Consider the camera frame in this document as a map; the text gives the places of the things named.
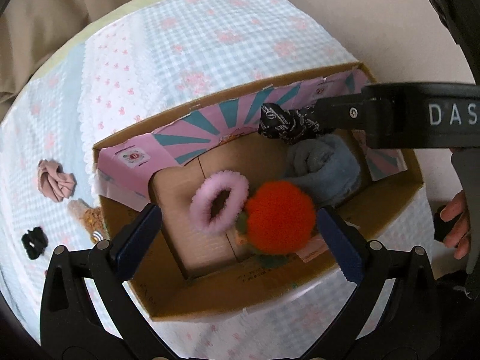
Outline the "person's right hand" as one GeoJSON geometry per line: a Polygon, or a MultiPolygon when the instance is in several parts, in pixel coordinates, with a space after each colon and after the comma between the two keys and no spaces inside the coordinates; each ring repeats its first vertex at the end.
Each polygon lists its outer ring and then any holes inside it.
{"type": "Polygon", "coordinates": [[[447,248],[454,248],[454,258],[461,260],[470,252],[470,214],[464,190],[456,194],[442,209],[440,218],[445,223],[456,219],[442,243],[447,248]]]}

